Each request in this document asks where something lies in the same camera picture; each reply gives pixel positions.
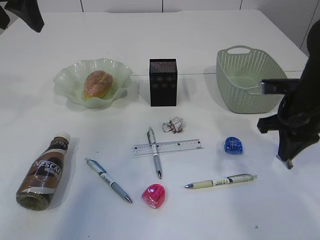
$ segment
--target green bowl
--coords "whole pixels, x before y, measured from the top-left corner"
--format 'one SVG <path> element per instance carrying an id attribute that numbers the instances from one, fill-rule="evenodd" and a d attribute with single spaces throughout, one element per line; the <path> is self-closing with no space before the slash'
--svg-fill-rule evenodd
<path id="1" fill-rule="evenodd" d="M 113 84 L 109 92 L 103 97 L 84 99 L 84 85 L 87 77 L 94 71 L 102 70 L 113 76 Z M 131 86 L 132 70 L 121 62 L 101 58 L 96 60 L 82 60 L 62 69 L 53 79 L 54 91 L 57 95 L 69 98 L 76 104 L 88 109 L 111 106 L 114 100 L 127 95 Z"/>

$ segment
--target white pen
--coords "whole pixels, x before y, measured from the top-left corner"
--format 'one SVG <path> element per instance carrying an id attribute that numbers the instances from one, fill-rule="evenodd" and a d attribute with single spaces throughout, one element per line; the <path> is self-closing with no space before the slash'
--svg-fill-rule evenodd
<path id="1" fill-rule="evenodd" d="M 155 166 L 155 171 L 158 174 L 159 178 L 161 179 L 162 178 L 161 163 L 160 163 L 159 153 L 158 153 L 158 149 L 157 149 L 155 133 L 151 127 L 149 127 L 149 130 L 146 133 L 146 135 L 148 137 L 148 141 L 149 141 L 150 147 L 152 149 L 153 163 Z"/>
<path id="2" fill-rule="evenodd" d="M 225 179 L 198 181 L 198 182 L 187 184 L 184 187 L 186 189 L 209 188 L 209 187 L 221 186 L 221 185 L 225 185 L 225 184 L 235 184 L 235 183 L 252 181 L 252 180 L 256 179 L 257 177 L 258 177 L 257 175 L 251 175 L 251 174 L 244 173 L 244 174 L 239 174 L 239 175 L 234 175 L 234 176 L 228 176 Z"/>
<path id="3" fill-rule="evenodd" d="M 107 171 L 95 160 L 85 158 L 86 164 L 95 171 L 103 181 L 105 181 L 113 191 L 116 192 L 127 203 L 132 204 L 133 201 L 129 195 L 107 174 Z"/>

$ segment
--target black box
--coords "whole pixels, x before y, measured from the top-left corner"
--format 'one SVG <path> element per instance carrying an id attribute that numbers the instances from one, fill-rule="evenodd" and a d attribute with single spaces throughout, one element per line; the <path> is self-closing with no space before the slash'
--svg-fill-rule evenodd
<path id="1" fill-rule="evenodd" d="M 176 59 L 150 59 L 151 107 L 177 105 L 178 69 Z"/>

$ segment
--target bottle cap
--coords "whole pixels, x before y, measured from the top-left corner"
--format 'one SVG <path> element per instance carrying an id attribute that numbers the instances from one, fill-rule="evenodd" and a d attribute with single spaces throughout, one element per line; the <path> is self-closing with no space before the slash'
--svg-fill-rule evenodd
<path id="1" fill-rule="evenodd" d="M 55 138 L 56 137 L 62 137 L 62 138 L 64 138 L 64 139 L 66 139 L 67 141 L 68 141 L 68 143 L 70 143 L 70 135 L 68 134 L 68 133 L 66 133 L 66 132 L 64 132 L 64 131 L 60 131 L 60 132 L 58 132 L 55 136 L 54 136 Z"/>

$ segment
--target pink eraser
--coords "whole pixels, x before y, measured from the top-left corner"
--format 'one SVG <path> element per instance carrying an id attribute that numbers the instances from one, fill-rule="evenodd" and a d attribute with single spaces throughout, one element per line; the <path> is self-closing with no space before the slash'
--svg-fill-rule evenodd
<path id="1" fill-rule="evenodd" d="M 164 202 L 166 190 L 160 184 L 152 184 L 142 194 L 142 200 L 151 208 L 157 209 Z"/>

